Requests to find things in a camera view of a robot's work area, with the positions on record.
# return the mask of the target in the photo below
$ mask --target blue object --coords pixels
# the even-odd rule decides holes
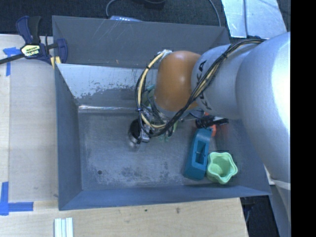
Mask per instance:
[[[5,48],[4,53],[10,57],[12,55],[17,55],[17,54],[21,54],[21,51],[19,49],[17,49],[16,47],[11,47],[11,48]],[[11,63],[8,62],[6,64],[6,73],[5,76],[9,76],[11,74]]]
[[[2,183],[0,198],[0,215],[7,216],[9,212],[33,211],[33,202],[8,203],[9,182]]]
[[[212,129],[196,130],[186,162],[184,176],[194,180],[204,178],[207,168],[207,155]]]
[[[49,47],[51,48],[58,47],[59,48],[59,57],[60,60],[64,63],[67,60],[68,56],[68,49],[65,39],[58,39],[57,45],[53,46],[48,45],[45,46],[43,43],[40,42],[40,38],[38,36],[38,24],[40,21],[40,17],[33,17],[32,23],[30,24],[30,17],[24,16],[17,20],[16,22],[16,29],[20,36],[25,41],[25,45],[21,48],[21,51],[24,53],[24,57],[26,59],[37,59],[44,61],[51,65],[50,58],[52,57],[49,54]],[[31,55],[27,54],[27,49],[36,50],[36,54],[32,52]]]

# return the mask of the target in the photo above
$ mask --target green silicone cup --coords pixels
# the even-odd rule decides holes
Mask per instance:
[[[211,152],[207,157],[206,177],[220,184],[226,184],[238,172],[230,153]]]

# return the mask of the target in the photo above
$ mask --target black floor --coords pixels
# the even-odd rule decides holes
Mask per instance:
[[[22,16],[41,16],[41,36],[52,36],[52,15],[107,18],[106,5],[111,0],[0,0],[0,33],[16,34],[16,20]],[[222,26],[226,18],[221,0],[212,0]],[[291,31],[291,0],[277,0],[285,26]],[[207,0],[118,0],[109,6],[110,15],[143,21],[218,26],[216,14]],[[241,198],[250,237],[278,237],[268,197]]]

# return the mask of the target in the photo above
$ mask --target blue tape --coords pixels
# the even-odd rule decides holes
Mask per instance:
[[[33,211],[33,202],[8,203],[9,182],[2,183],[0,198],[0,215],[7,216],[10,212]]]
[[[11,55],[17,55],[21,53],[21,51],[17,49],[16,47],[5,48],[3,51],[8,57],[10,57]],[[6,64],[5,76],[9,76],[10,74],[11,74],[11,63],[8,62]]]

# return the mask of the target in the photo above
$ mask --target orange object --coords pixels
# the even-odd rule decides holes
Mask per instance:
[[[214,137],[216,134],[216,125],[215,124],[212,125],[211,128],[212,128],[212,137]]]
[[[193,66],[199,58],[197,53],[176,51],[161,61],[154,94],[158,106],[171,112],[177,112],[185,106],[192,93]],[[197,103],[193,102],[188,109],[196,106]]]

